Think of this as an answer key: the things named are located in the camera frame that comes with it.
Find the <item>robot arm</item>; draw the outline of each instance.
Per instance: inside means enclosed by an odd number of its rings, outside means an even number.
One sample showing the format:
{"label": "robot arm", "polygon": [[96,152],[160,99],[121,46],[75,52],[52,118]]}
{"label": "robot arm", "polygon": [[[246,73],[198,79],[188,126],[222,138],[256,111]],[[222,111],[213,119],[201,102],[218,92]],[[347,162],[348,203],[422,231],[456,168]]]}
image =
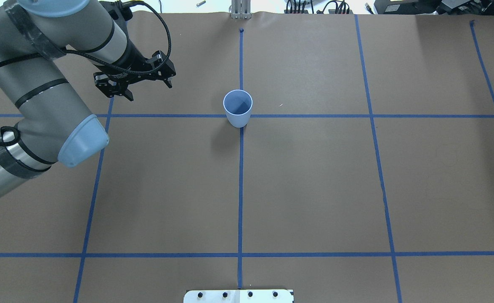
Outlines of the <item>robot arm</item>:
{"label": "robot arm", "polygon": [[158,50],[146,59],[128,38],[129,7],[141,3],[8,0],[0,8],[0,88],[24,116],[15,129],[0,129],[0,197],[57,161],[78,165],[109,142],[54,59],[66,53],[91,59],[101,70],[95,84],[109,97],[132,100],[127,87],[141,80],[171,87],[170,43],[166,56]]}

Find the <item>plastic cup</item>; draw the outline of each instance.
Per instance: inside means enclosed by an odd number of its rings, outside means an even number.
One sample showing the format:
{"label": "plastic cup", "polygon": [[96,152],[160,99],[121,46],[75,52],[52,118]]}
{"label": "plastic cup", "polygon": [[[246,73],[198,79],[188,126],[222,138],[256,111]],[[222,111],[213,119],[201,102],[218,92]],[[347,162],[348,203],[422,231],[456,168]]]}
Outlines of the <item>plastic cup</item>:
{"label": "plastic cup", "polygon": [[251,118],[252,97],[244,90],[231,90],[224,96],[223,107],[232,126],[242,128]]}

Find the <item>cup rim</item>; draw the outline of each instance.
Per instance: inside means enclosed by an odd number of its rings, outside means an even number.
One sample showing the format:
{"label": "cup rim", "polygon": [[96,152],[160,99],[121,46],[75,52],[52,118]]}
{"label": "cup rim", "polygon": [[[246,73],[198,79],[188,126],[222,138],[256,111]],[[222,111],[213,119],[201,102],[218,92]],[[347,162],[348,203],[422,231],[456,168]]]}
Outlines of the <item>cup rim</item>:
{"label": "cup rim", "polygon": [[[243,114],[232,114],[231,112],[228,111],[228,109],[226,109],[226,106],[224,105],[224,100],[226,100],[226,96],[228,96],[228,94],[230,94],[231,92],[236,92],[236,91],[244,92],[251,99],[251,106],[249,106],[249,109],[247,111],[245,111],[245,113],[243,113]],[[230,92],[227,92],[226,95],[224,95],[224,98],[223,98],[223,108],[224,108],[224,110],[226,111],[227,114],[231,114],[233,116],[243,116],[246,113],[248,113],[249,111],[251,111],[251,109],[252,109],[252,96],[251,96],[251,94],[249,94],[245,90],[231,90]]]}

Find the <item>white bracket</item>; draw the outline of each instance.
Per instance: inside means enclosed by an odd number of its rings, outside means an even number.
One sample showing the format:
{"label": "white bracket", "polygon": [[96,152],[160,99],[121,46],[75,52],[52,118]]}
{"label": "white bracket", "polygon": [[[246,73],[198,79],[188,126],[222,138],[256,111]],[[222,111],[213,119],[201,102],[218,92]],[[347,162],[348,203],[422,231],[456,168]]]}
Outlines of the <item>white bracket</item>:
{"label": "white bracket", "polygon": [[251,0],[232,0],[232,19],[251,19]]}
{"label": "white bracket", "polygon": [[183,303],[294,303],[293,290],[188,291]]}

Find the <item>blue joint cap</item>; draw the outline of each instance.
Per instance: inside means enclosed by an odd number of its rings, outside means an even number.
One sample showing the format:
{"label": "blue joint cap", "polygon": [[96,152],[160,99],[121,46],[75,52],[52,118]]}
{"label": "blue joint cap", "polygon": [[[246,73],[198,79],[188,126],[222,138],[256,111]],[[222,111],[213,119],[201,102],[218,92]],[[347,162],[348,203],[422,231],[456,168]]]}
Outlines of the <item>blue joint cap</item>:
{"label": "blue joint cap", "polygon": [[34,15],[57,18],[79,12],[88,5],[90,0],[17,0],[17,2]]}
{"label": "blue joint cap", "polygon": [[69,135],[58,153],[58,161],[75,167],[109,144],[109,135],[97,119],[89,115]]}

